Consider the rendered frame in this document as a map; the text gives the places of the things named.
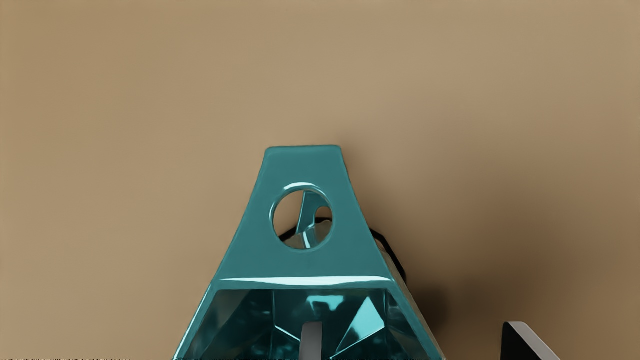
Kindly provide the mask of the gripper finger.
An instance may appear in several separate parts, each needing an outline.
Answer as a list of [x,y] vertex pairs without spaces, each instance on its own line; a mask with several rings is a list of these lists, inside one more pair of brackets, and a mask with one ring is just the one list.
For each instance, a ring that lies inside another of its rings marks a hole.
[[560,360],[555,352],[523,321],[502,325],[500,360]]

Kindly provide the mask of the teal faceted mug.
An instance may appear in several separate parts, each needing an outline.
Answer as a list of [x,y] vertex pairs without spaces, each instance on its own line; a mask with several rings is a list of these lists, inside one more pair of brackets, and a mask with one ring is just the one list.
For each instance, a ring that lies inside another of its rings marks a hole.
[[174,360],[445,360],[371,234],[340,146],[265,151],[240,225]]

